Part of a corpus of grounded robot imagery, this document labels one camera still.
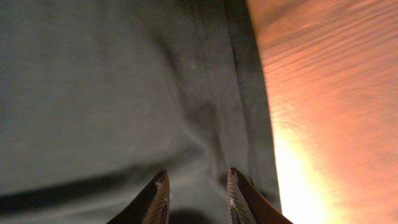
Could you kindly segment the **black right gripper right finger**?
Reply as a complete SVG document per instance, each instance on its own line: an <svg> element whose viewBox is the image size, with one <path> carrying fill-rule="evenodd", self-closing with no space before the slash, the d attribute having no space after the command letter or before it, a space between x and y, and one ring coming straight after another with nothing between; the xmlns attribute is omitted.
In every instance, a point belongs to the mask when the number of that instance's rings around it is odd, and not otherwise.
<svg viewBox="0 0 398 224"><path fill-rule="evenodd" d="M292 224L236 168L227 178L230 224Z"/></svg>

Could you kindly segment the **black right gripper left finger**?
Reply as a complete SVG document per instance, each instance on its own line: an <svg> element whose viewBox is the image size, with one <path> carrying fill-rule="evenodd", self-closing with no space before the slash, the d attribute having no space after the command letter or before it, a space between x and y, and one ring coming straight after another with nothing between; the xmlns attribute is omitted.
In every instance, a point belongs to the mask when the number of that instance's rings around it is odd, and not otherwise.
<svg viewBox="0 0 398 224"><path fill-rule="evenodd" d="M107 224L168 224L169 208L169 177L166 170L161 170L134 200Z"/></svg>

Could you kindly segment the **black t-shirt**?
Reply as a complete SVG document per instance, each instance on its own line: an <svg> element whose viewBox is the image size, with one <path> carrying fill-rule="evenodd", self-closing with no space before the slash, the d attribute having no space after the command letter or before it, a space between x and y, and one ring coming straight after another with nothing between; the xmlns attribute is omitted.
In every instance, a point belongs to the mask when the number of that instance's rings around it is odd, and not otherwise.
<svg viewBox="0 0 398 224"><path fill-rule="evenodd" d="M160 170L227 223L231 167L281 207L246 1L1 2L2 223L106 223Z"/></svg>

